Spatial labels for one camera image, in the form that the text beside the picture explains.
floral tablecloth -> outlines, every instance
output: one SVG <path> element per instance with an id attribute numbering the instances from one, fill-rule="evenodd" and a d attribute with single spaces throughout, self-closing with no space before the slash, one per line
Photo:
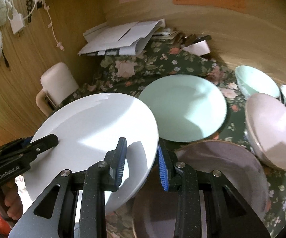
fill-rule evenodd
<path id="1" fill-rule="evenodd" d="M 158 78 L 173 74 L 202 76 L 214 83 L 227 101 L 228 112 L 223 126 L 209 139 L 227 140 L 252 151 L 244 135 L 244 96 L 238 89 L 234 72 L 217 63 L 179 49 L 180 41 L 150 41 L 139 56 L 106 56 L 94 77 L 92 85 L 85 84 L 57 108 L 79 98 L 102 92 L 118 92 L 138 97 L 140 92 Z M 185 143 L 166 141 L 167 149 L 174 151 Z M 265 226 L 271 237 L 275 237 L 286 224 L 286 171 L 264 166 L 269 185 L 269 203 L 265 215 Z M 108 237 L 132 238 L 132 205 L 128 201 L 112 215 L 106 216 Z"/>

